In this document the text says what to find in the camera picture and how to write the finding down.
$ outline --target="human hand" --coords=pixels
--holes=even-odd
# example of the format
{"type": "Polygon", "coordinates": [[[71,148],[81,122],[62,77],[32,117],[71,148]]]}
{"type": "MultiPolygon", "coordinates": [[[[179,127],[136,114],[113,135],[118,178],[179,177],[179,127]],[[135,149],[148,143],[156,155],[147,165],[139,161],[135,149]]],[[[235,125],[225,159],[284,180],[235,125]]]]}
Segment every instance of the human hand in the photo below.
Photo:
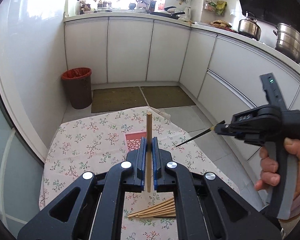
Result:
{"type": "MultiPolygon", "coordinates": [[[[297,186],[293,197],[293,199],[295,199],[300,195],[300,140],[285,138],[283,145],[288,153],[297,156],[299,160],[297,186]]],[[[260,149],[260,157],[262,159],[260,163],[262,168],[261,179],[259,179],[254,186],[257,191],[267,189],[269,185],[277,186],[280,182],[280,175],[276,173],[279,165],[275,160],[269,158],[268,151],[265,147],[260,149]]]]}

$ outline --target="doormat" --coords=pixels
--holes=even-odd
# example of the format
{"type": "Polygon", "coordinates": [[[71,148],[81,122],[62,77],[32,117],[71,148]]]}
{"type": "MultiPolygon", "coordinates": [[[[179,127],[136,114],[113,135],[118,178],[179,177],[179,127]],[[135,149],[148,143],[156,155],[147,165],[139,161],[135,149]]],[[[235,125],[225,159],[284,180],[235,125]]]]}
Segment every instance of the doormat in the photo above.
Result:
{"type": "Polygon", "coordinates": [[[91,113],[120,111],[147,106],[139,87],[96,89],[93,91],[91,113]]]}
{"type": "Polygon", "coordinates": [[[149,106],[168,108],[195,106],[191,98],[179,86],[141,87],[149,106]]]}

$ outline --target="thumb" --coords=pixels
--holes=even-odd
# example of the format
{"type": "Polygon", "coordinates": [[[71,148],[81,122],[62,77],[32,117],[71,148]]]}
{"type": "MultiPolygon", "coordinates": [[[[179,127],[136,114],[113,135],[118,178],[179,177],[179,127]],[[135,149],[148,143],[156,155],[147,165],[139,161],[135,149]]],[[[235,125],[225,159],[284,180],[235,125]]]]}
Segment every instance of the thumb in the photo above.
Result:
{"type": "Polygon", "coordinates": [[[285,138],[284,148],[287,150],[288,153],[297,156],[300,165],[300,140],[285,138]]]}
{"type": "Polygon", "coordinates": [[[294,199],[295,199],[297,196],[300,195],[300,140],[285,138],[284,148],[287,150],[288,153],[297,156],[299,160],[296,192],[294,194],[294,199]]]}

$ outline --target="floral tablecloth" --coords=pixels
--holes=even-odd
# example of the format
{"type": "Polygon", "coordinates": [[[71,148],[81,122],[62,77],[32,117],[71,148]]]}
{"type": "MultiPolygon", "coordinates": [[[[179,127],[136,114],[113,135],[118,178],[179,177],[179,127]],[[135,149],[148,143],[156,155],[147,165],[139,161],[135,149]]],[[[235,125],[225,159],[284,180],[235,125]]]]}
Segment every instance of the floral tablecloth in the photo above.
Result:
{"type": "MultiPolygon", "coordinates": [[[[60,192],[85,171],[95,174],[108,171],[114,164],[125,160],[128,150],[138,148],[140,137],[146,131],[146,112],[153,114],[153,137],[159,147],[171,152],[173,160],[192,172],[204,174],[212,171],[239,192],[199,149],[194,141],[175,146],[190,138],[183,129],[169,121],[169,115],[150,107],[137,107],[124,111],[87,117],[60,126],[44,166],[39,207],[43,209],[60,192]]],[[[172,193],[126,193],[121,239],[173,240],[178,239],[177,223],[172,218],[128,218],[131,212],[142,210],[165,199],[172,193]]]]}

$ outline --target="brown trash bin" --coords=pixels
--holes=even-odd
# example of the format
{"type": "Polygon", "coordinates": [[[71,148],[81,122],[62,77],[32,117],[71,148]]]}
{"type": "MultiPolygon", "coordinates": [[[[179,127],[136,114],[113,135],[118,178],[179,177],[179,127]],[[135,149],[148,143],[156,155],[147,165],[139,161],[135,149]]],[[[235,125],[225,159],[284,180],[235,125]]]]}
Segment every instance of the brown trash bin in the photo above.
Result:
{"type": "Polygon", "coordinates": [[[84,109],[91,105],[91,69],[79,67],[64,72],[61,76],[63,87],[75,109],[84,109]]]}

